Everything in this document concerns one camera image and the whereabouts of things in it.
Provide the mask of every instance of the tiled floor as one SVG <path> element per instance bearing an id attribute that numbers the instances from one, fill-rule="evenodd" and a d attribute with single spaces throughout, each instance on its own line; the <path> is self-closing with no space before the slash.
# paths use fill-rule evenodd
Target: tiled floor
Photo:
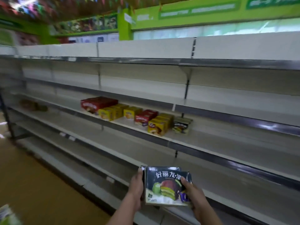
<path id="1" fill-rule="evenodd" d="M 6 126 L 0 125 L 0 134 L 5 131 Z M 101 225 L 110 218 L 34 158 L 0 138 L 0 206 L 4 204 L 30 225 Z"/>

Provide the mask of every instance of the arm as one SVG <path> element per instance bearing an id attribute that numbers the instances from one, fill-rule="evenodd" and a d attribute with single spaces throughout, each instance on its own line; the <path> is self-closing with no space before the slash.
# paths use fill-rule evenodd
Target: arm
<path id="1" fill-rule="evenodd" d="M 141 208 L 141 195 L 143 193 L 143 171 L 138 169 L 131 179 L 128 193 L 122 200 L 120 207 L 115 211 L 106 225 L 132 225 L 134 214 Z"/>
<path id="2" fill-rule="evenodd" d="M 218 215 L 206 200 L 202 189 L 198 189 L 195 185 L 189 183 L 183 177 L 181 178 L 181 182 L 187 189 L 187 195 L 193 204 L 192 209 L 195 218 L 201 223 L 201 225 L 222 225 Z"/>

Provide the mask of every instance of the fluorescent light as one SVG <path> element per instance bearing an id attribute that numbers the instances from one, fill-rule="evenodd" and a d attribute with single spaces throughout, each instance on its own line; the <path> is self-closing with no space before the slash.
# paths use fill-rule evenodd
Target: fluorescent light
<path id="1" fill-rule="evenodd" d="M 16 4 L 10 4 L 10 5 L 11 5 L 11 7 L 13 7 L 14 9 L 17 10 L 18 8 L 20 8 L 22 6 L 29 5 L 29 4 L 34 3 L 36 1 L 37 0 L 26 0 L 26 1 L 22 1 L 22 4 L 16 3 Z"/>

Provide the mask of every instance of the ceiling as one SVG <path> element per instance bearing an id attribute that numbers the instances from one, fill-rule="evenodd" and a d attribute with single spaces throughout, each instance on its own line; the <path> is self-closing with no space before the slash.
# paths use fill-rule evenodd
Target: ceiling
<path id="1" fill-rule="evenodd" d="M 34 22 L 60 22 L 184 0 L 0 0 L 0 14 Z"/>

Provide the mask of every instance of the finger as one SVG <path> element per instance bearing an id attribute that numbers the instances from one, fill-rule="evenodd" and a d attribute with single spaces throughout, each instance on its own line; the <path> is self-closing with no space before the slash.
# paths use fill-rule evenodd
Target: finger
<path id="1" fill-rule="evenodd" d="M 188 191 L 194 187 L 193 184 L 189 183 L 184 177 L 181 177 L 180 180 Z"/>
<path id="2" fill-rule="evenodd" d="M 137 170 L 136 178 L 137 178 L 138 180 L 142 180 L 142 178 L 143 178 L 143 170 L 142 170 L 141 168 L 139 168 L 139 169 Z"/>

